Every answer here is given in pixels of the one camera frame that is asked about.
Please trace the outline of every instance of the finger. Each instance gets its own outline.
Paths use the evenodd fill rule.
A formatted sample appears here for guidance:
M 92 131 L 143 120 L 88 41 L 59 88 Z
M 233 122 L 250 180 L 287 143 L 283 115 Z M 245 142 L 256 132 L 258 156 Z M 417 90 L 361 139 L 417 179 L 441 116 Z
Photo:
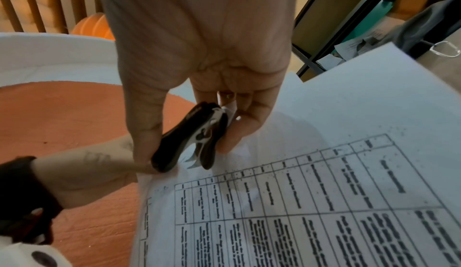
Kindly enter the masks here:
M 253 99 L 253 94 L 237 94 L 237 110 L 247 111 L 251 105 L 251 100 Z
M 200 102 L 218 104 L 218 95 L 216 92 L 200 91 L 200 90 L 195 89 L 194 87 L 193 87 L 193 91 L 194 91 L 194 96 L 195 96 L 195 100 L 197 101 L 197 104 Z
M 135 163 L 146 164 L 160 145 L 167 91 L 124 84 L 126 125 L 133 138 Z
M 264 91 L 257 91 L 247 110 L 238 110 L 237 118 L 227 129 L 223 138 L 217 144 L 216 150 L 220 153 L 229 153 L 239 141 L 258 130 L 269 117 L 277 100 L 280 85 Z
M 235 100 L 235 93 L 232 91 L 219 91 L 219 104 L 221 106 L 226 106 L 229 103 L 232 103 Z

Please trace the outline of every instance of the orange object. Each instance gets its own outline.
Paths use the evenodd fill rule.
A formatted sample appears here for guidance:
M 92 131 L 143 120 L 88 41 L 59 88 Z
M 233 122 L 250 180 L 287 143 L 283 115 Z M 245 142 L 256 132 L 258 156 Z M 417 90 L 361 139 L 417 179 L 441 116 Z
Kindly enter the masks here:
M 172 129 L 194 104 L 168 94 L 164 128 Z M 0 162 L 42 156 L 126 134 L 122 87 L 80 82 L 40 82 L 0 90 Z M 74 267 L 126 267 L 139 208 L 131 184 L 53 222 L 54 243 Z
M 96 13 L 80 20 L 71 34 L 115 40 L 104 13 Z

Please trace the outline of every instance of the dark fabric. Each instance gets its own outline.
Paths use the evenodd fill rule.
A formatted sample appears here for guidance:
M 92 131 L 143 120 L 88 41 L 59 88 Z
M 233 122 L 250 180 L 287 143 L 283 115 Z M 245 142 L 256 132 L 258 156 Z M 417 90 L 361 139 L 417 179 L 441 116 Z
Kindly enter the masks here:
M 0 165 L 0 235 L 18 234 L 22 242 L 33 243 L 37 236 L 44 234 L 50 243 L 51 220 L 62 207 L 32 172 L 34 159 L 17 158 Z M 31 212 L 37 208 L 43 212 L 32 216 Z
M 393 42 L 413 58 L 421 56 L 430 45 L 421 40 L 437 43 L 461 27 L 461 0 L 445 0 L 435 3 L 389 32 L 373 48 Z

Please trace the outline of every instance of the orange ribbed object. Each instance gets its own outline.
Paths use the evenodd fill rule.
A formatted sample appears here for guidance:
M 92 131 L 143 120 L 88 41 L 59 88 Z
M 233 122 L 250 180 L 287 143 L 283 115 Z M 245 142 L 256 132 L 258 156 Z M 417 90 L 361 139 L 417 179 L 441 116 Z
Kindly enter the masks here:
M 96 13 L 82 19 L 73 28 L 71 34 L 115 40 L 104 13 Z

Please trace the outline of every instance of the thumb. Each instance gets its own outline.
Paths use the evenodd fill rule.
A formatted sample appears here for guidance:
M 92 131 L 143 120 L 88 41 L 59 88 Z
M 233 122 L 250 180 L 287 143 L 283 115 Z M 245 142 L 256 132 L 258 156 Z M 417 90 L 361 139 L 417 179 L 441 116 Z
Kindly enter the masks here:
M 168 91 L 125 82 L 123 91 L 126 125 L 133 139 L 133 160 L 146 164 L 160 145 Z

